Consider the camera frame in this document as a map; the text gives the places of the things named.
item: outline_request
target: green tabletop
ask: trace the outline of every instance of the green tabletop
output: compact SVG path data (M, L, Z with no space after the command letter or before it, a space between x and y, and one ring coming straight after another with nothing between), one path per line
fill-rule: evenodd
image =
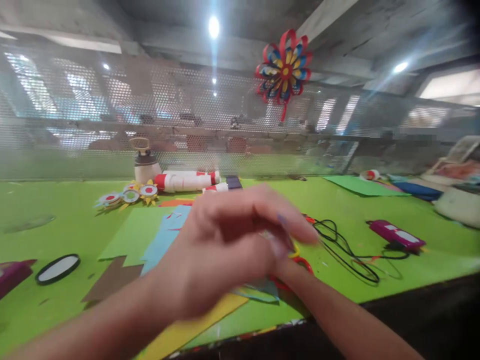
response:
M0 183L0 229L29 219L55 215L42 227L0 232L0 263L37 259L33 271L62 255L77 253L81 264L65 279L38 286L27 278L0 300L0 356L37 334L72 318L85 307L81 299L102 275L109 261L97 261L134 207L96 216L92 206L102 195L123 188L126 181ZM243 179L244 187L258 183ZM303 213L331 219L358 255L380 254L385 240L369 230L367 220L385 219L427 242L428 252L406 260L375 262L383 272L379 285L360 281L322 247L300 246L300 255L315 275L345 296L361 303L476 272L480 266L480 232L446 220L432 206L413 197L361 197L322 178L268 182ZM161 196L160 200L191 194ZM229 338L300 319L305 309L293 296L288 304L249 301L186 347Z

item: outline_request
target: brown paper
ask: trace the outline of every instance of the brown paper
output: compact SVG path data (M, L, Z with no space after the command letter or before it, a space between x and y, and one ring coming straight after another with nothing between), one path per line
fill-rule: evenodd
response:
M82 303L101 301L140 277L143 265L123 267L126 256L113 259L105 272L92 286Z

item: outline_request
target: mesh fence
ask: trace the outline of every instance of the mesh fence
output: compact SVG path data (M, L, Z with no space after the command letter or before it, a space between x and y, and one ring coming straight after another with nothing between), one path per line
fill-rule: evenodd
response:
M416 174L479 132L474 107L315 84L280 122L253 76L41 42L0 48L3 180L131 178L135 137L164 169Z

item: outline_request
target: round mirror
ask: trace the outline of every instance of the round mirror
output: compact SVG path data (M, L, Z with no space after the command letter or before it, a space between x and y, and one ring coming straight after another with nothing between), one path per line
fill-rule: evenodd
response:
M35 276L39 285L56 283L74 271L80 265L80 257L77 254L69 254L52 261L42 268Z

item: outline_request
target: pink phone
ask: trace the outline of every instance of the pink phone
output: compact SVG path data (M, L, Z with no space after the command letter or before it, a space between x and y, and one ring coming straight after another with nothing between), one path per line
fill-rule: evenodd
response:
M395 225L386 220L367 221L370 229L387 240L389 243L400 243L404 247L404 251L416 251L427 243L411 233L399 229Z

